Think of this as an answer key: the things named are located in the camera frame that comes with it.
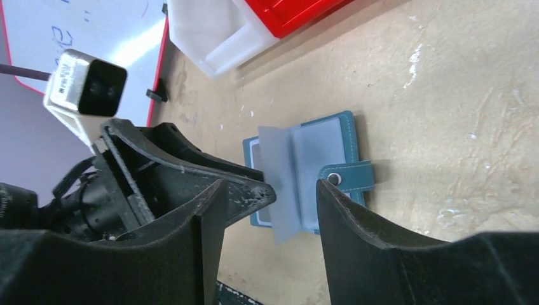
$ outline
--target black bracket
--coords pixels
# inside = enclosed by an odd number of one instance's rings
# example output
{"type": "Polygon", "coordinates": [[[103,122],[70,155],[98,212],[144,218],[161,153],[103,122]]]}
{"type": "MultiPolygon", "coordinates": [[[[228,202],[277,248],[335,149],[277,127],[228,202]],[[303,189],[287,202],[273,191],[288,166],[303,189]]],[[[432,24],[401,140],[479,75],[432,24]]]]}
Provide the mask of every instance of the black bracket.
{"type": "Polygon", "coordinates": [[[537,304],[539,234],[455,243],[398,226],[317,184],[331,304],[537,304]]]}
{"type": "Polygon", "coordinates": [[[155,91],[152,91],[150,89],[146,90],[146,96],[156,102],[167,102],[167,87],[165,86],[164,80],[162,78],[159,78],[157,82],[157,89],[155,91]]]}
{"type": "Polygon", "coordinates": [[[221,179],[114,241],[0,230],[0,303],[213,304],[227,208],[221,179]]]}
{"type": "Polygon", "coordinates": [[[201,152],[174,124],[136,128],[110,119],[93,146],[95,167],[127,231],[181,207],[219,179],[229,182],[226,225],[275,201],[260,171],[201,152]]]}

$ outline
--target white plastic bin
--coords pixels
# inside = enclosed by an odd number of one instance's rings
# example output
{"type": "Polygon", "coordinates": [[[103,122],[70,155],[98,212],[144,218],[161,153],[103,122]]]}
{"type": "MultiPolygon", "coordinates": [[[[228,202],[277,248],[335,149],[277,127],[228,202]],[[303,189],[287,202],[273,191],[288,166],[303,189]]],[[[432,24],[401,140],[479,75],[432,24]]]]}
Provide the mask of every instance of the white plastic bin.
{"type": "Polygon", "coordinates": [[[215,78],[277,41],[244,0],[169,0],[170,40],[215,78]]]}

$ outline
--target blue wallet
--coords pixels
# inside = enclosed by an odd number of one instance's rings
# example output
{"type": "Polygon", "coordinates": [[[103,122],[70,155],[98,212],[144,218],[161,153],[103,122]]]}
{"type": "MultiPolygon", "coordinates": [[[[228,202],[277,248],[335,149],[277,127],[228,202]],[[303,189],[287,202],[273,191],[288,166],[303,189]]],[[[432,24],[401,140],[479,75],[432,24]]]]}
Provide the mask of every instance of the blue wallet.
{"type": "Polygon", "coordinates": [[[258,137],[243,141],[243,155],[247,167],[264,172],[264,178],[276,190],[277,201],[284,201],[253,213],[250,222],[253,226],[272,227],[271,209],[281,206],[278,212],[273,212],[278,216],[273,227],[275,230],[277,221],[279,227],[285,222],[290,233],[281,241],[297,230],[319,234],[318,179],[333,176],[338,180],[337,188],[362,206],[365,206],[363,192],[374,189],[371,162],[359,161],[355,121],[350,111],[285,130],[260,127],[258,137]]]}

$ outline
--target stitching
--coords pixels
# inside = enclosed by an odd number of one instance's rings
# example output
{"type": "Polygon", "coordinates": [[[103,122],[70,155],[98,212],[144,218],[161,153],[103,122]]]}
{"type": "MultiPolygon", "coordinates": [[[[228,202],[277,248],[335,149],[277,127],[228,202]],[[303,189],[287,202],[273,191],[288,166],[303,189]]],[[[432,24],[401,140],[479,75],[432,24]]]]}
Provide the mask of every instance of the stitching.
{"type": "Polygon", "coordinates": [[[337,116],[338,118],[344,118],[346,120],[346,125],[348,126],[348,140],[349,140],[349,144],[350,144],[350,156],[351,156],[351,161],[352,162],[355,162],[355,155],[353,153],[353,145],[352,145],[352,130],[351,130],[351,123],[350,123],[350,119],[348,116],[345,116],[344,114],[340,114],[339,116],[337,116]]]}
{"type": "MultiPolygon", "coordinates": [[[[363,167],[363,166],[369,166],[371,165],[370,163],[368,164],[361,164],[361,165],[351,165],[351,166],[342,166],[342,167],[332,167],[332,168],[326,168],[325,170],[323,170],[323,172],[320,174],[319,178],[320,179],[324,179],[324,177],[326,176],[326,173],[327,172],[330,172],[330,171],[333,171],[333,170],[344,170],[344,169],[347,169],[347,168],[359,168],[359,167],[363,167]]],[[[364,187],[356,187],[356,188],[353,188],[353,189],[342,189],[342,192],[346,192],[346,191],[360,191],[362,189],[370,189],[372,186],[364,186],[364,187]]]]}
{"type": "Polygon", "coordinates": [[[342,190],[342,192],[347,192],[347,191],[359,191],[361,189],[370,189],[372,186],[364,186],[364,187],[356,187],[355,189],[344,189],[342,190]]]}
{"type": "Polygon", "coordinates": [[[344,169],[347,169],[347,168],[356,168],[356,167],[363,167],[363,166],[369,166],[369,165],[371,165],[371,164],[369,163],[369,164],[361,164],[361,165],[351,165],[351,166],[342,166],[342,167],[326,168],[326,169],[320,174],[320,178],[321,178],[321,179],[324,179],[326,173],[329,172],[329,171],[331,171],[331,170],[344,170],[344,169]]]}

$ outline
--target camera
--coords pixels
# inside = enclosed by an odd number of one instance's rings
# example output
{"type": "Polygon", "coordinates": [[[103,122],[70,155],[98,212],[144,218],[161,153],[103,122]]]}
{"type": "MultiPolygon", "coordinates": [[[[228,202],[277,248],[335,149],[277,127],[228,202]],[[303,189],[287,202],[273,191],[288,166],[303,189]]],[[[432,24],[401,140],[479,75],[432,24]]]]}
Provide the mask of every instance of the camera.
{"type": "Polygon", "coordinates": [[[68,49],[51,73],[43,105],[92,150],[99,126],[118,111],[126,69],[68,49]]]}

